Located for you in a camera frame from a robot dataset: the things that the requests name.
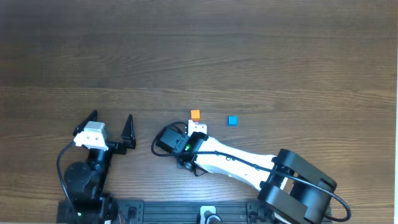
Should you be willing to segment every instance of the wood grain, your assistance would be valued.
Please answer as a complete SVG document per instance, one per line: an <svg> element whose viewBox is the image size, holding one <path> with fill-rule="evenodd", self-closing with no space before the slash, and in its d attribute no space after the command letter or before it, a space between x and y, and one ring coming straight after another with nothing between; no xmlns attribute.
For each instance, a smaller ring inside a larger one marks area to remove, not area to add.
<svg viewBox="0 0 398 224"><path fill-rule="evenodd" d="M333 177L350 223L392 223L396 1L5 0L0 48L0 222L55 222L56 157L93 109L113 139L134 117L137 149L114 156L107 183L116 197L256 197L150 153L161 127L199 109L221 142L287 148Z"/></svg>

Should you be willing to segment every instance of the small block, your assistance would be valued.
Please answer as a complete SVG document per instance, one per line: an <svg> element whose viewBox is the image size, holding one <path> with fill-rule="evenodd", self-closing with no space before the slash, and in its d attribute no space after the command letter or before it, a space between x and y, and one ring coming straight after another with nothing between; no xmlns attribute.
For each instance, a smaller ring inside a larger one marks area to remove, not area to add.
<svg viewBox="0 0 398 224"><path fill-rule="evenodd" d="M228 126L236 126L236 125L238 125L238 117L228 116Z"/></svg>
<svg viewBox="0 0 398 224"><path fill-rule="evenodd" d="M194 122L200 121L200 110L191 110L191 120Z"/></svg>

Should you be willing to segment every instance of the black cable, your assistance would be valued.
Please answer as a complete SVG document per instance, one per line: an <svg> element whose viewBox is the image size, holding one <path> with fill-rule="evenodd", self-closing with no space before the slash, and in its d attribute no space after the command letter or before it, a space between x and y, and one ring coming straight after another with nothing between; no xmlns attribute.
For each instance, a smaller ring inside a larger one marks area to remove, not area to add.
<svg viewBox="0 0 398 224"><path fill-rule="evenodd" d="M69 207L71 208L72 213L73 213L73 215L76 218L76 222L79 224L79 216L77 215L76 209L73 206L72 201L70 200L69 194L67 192L67 185L66 185L65 181L63 180L62 171L61 171L61 158L74 145L75 144L74 144L73 141L70 142L64 149L62 149L62 151L58 155L58 158L57 158L57 171L58 171L58 176L60 178L62 190L65 193L65 197L67 198L66 201L69 203Z"/></svg>
<svg viewBox="0 0 398 224"><path fill-rule="evenodd" d="M263 170L263 171L269 172L270 174L281 175L282 177L285 177L285 178L294 180L294 181L296 181L296 182L300 182L301 184L305 184L305 185L311 186L311 187L313 187L313 188L315 188L315 189L318 189L318 190L320 190L321 192L324 192L324 193L328 194L329 196L333 197L334 199L336 199L336 200L345 208L345 210L346 210L346 212L347 212L347 216L344 217L344 218L335 218L335 217L331 217L331 216L325 215L325 218L327 218L327 219L329 219L329 220L332 220L332 221L335 221L335 222L345 222L345 221L348 221L348 220L351 218L351 216L352 216L352 214L351 214L351 209L349 208L348 204L347 204L342 198L340 198L339 196L337 196L336 194L334 194L334 193L332 193L332 192L330 192L330 191L328 191L328 190L325 190L325 189L323 189L323 188L321 188L321 187L319 187L319 186L317 186L317 185L315 185L315 184L313 184L313 183L311 183L311 182L308 182L308 181L306 181L306 180L300 179L300 178L295 177L295 176L292 176L292 175L285 174L285 173L283 173L283 172L278 172L278 171L276 171L276 170L272 170L272 169L268 169L268 168L265 168L265 167L261 167L261 166L259 166L259 165L257 165L257 164L253 164L253 163L251 163L251 162L245 161L244 159L238 158L238 157L233 156L233 155L230 155L230 154L228 154L228 153L218 152L218 151L213 151L213 152L210 152L210 151L209 151L209 152L189 152L189 153L159 154L159 153L155 152L155 150L154 150L154 145L155 145L155 143L156 143L158 137L160 136L160 134L163 132L164 129L166 129L166 128L169 127L169 126L175 125L175 124L184 124L185 126L187 126L186 123L181 122L181 121L177 121L177 122L174 122L174 123L172 123L172 124L170 124L170 125L164 127L164 128L156 135L156 137L154 138L154 140L153 140L153 142L152 142L152 145L151 145L151 151L152 151L152 153L155 154L156 156L160 156L160 157L169 157L169 156L178 157L178 156L181 156L181 155L184 155L184 156L195 156L195 155L226 156L226 157L228 157L228 158L234 159L234 160L236 160L236 161L242 162L243 164L246 164L246 165L248 165L248 166L251 166L251 167L253 167L253 168L257 169L257 170Z"/></svg>

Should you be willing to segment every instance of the orange cube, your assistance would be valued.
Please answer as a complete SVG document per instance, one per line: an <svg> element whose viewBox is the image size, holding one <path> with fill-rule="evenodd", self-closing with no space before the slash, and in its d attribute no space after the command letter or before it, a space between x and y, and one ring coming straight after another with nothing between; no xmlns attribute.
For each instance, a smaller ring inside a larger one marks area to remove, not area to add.
<svg viewBox="0 0 398 224"><path fill-rule="evenodd" d="M194 122L200 121L200 110L191 110L191 120Z"/></svg>

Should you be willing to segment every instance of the wooden surface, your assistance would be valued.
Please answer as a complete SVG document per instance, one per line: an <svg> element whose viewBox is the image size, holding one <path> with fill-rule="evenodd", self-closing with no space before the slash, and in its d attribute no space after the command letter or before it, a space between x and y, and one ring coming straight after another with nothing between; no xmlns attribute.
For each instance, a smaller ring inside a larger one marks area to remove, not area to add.
<svg viewBox="0 0 398 224"><path fill-rule="evenodd" d="M113 139L134 117L138 147L114 156L107 183L116 197L255 198L243 183L195 178L150 153L161 127L199 109L221 142L287 148L334 178L350 223L392 223L396 9L393 0L0 1L0 221L55 221L65 197L57 155L93 109ZM86 155L74 149L63 166Z"/></svg>

